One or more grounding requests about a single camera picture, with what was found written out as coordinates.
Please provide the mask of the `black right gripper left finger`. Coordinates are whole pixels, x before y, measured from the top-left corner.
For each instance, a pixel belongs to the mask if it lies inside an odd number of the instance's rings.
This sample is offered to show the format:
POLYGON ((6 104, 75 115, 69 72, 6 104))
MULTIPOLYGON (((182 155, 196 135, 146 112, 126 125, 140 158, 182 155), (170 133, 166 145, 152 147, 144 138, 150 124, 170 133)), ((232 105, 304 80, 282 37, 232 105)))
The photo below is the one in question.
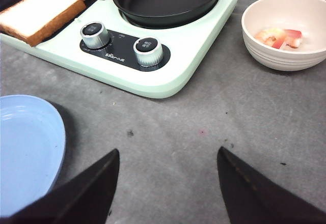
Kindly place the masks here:
POLYGON ((113 149, 72 180, 10 217, 10 223, 105 223, 117 188, 113 149))

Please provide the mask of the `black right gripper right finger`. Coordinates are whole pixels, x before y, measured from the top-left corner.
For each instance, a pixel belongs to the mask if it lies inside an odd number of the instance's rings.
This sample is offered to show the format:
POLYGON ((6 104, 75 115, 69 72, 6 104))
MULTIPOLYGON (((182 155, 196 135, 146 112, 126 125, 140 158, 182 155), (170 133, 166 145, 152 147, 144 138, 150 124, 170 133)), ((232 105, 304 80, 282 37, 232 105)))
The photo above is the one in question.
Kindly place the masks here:
POLYGON ((217 154, 231 223, 325 223, 325 212, 277 185, 225 147, 217 154))

